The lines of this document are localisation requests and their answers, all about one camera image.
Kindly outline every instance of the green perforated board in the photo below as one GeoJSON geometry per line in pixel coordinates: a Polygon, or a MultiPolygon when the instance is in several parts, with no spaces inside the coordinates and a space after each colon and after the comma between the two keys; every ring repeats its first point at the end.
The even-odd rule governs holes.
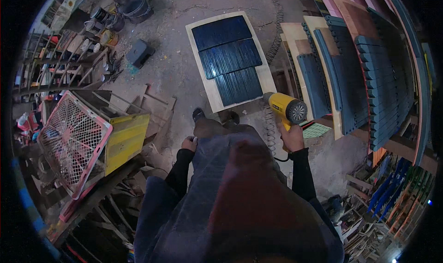
{"type": "MultiPolygon", "coordinates": [[[[308,122],[302,122],[299,125],[302,127],[308,122]]],[[[320,137],[324,133],[328,132],[331,128],[321,125],[319,123],[314,123],[311,126],[303,130],[303,138],[315,138],[320,137]]]]}

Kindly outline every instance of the pink plastic crate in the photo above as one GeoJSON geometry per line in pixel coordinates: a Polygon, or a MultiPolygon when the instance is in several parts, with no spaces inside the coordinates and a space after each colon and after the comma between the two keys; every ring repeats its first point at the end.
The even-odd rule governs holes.
{"type": "Polygon", "coordinates": [[[40,131],[37,142],[73,199],[80,197],[112,129],[110,123],[66,91],[40,131]]]}

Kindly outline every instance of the black sleeve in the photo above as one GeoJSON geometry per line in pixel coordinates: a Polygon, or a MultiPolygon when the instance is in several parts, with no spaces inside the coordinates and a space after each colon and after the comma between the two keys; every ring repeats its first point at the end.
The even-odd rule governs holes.
{"type": "Polygon", "coordinates": [[[316,198],[314,181],[308,161],[308,149],[301,149],[288,155],[294,161],[292,191],[302,199],[310,201],[316,198]]]}
{"type": "Polygon", "coordinates": [[[173,188],[182,199],[187,190],[189,163],[194,158],[195,152],[189,149],[179,149],[177,152],[177,161],[172,166],[171,171],[165,179],[166,184],[173,188]]]}

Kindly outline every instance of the hand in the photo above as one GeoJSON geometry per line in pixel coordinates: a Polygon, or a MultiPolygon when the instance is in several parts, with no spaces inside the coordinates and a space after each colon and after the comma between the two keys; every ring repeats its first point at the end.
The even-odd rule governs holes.
{"type": "Polygon", "coordinates": [[[195,152],[197,149],[197,137],[188,136],[182,143],[182,149],[189,149],[190,151],[195,152]]]}
{"type": "Polygon", "coordinates": [[[288,131],[286,131],[283,123],[280,121],[277,123],[277,127],[286,149],[291,152],[304,149],[303,129],[299,125],[293,125],[288,131]]]}

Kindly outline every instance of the person's left hand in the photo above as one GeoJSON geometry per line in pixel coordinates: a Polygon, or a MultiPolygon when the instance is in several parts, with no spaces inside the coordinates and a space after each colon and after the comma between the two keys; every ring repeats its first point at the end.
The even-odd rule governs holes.
{"type": "Polygon", "coordinates": [[[190,151],[195,152],[197,149],[197,137],[188,136],[182,143],[182,149],[189,149],[190,151]]]}

